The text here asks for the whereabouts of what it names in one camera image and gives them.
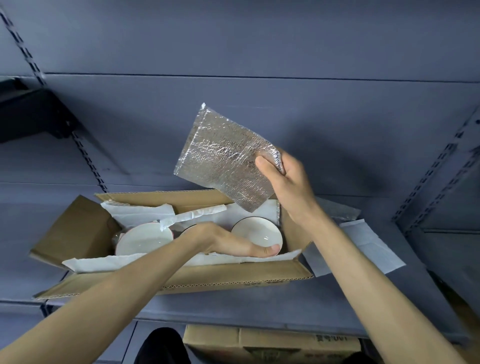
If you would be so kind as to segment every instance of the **cardboard box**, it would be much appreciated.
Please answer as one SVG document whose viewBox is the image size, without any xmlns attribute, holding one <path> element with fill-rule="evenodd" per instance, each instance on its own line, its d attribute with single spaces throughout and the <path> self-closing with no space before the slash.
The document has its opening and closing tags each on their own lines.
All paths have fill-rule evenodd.
<svg viewBox="0 0 480 364">
<path fill-rule="evenodd" d="M 337 364 L 361 350 L 347 336 L 203 325 L 188 325 L 183 342 L 225 364 Z"/>
<path fill-rule="evenodd" d="M 217 190 L 98 194 L 97 197 L 102 201 L 114 200 L 138 206 L 171 204 L 177 214 L 232 203 L 232 200 Z M 288 251 L 304 249 L 310 243 L 307 233 L 283 209 L 281 228 Z M 112 255 L 111 237 L 118 231 L 120 226 L 100 204 L 78 196 L 33 247 L 30 256 L 65 268 L 61 263 L 67 259 Z M 80 294 L 109 274 L 111 272 L 72 274 L 52 288 L 35 295 L 35 298 L 43 300 Z M 182 267 L 167 281 L 159 294 L 283 284 L 311 277 L 310 271 L 297 259 Z"/>
</svg>

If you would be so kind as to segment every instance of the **foil bubble wrap bag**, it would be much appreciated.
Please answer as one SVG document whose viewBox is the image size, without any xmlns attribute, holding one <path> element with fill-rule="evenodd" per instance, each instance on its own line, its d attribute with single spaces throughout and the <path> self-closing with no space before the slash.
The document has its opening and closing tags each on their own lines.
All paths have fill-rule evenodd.
<svg viewBox="0 0 480 364">
<path fill-rule="evenodd" d="M 273 144 L 202 104 L 174 174 L 215 188 L 253 212 L 274 193 L 255 165 L 257 156 L 285 173 L 281 154 Z"/>
</svg>

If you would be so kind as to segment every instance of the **white ceramic bowl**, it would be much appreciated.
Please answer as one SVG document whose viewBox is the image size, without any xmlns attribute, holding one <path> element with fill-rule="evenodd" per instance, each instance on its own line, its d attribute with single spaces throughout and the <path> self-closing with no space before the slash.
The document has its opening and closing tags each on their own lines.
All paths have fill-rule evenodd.
<svg viewBox="0 0 480 364">
<path fill-rule="evenodd" d="M 128 230 L 119 240 L 115 255 L 149 253 L 173 240 L 170 229 L 160 231 L 158 222 L 148 222 Z"/>
<path fill-rule="evenodd" d="M 232 233 L 259 246 L 283 245 L 282 233 L 274 223 L 258 217 L 244 218 L 237 222 Z"/>
</svg>

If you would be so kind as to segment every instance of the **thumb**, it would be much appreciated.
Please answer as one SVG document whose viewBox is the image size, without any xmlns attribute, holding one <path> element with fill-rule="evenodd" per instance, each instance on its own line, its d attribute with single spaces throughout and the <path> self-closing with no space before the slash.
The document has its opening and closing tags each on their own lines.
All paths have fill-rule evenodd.
<svg viewBox="0 0 480 364">
<path fill-rule="evenodd" d="M 255 159 L 255 164 L 259 171 L 270 181 L 272 185 L 283 182 L 285 178 L 282 174 L 276 169 L 276 167 L 270 163 L 268 160 L 262 156 L 258 156 Z"/>
<path fill-rule="evenodd" d="M 252 244 L 250 250 L 249 256 L 268 258 L 269 256 L 277 255 L 280 252 L 280 245 L 275 244 L 272 246 L 259 246 Z"/>
</svg>

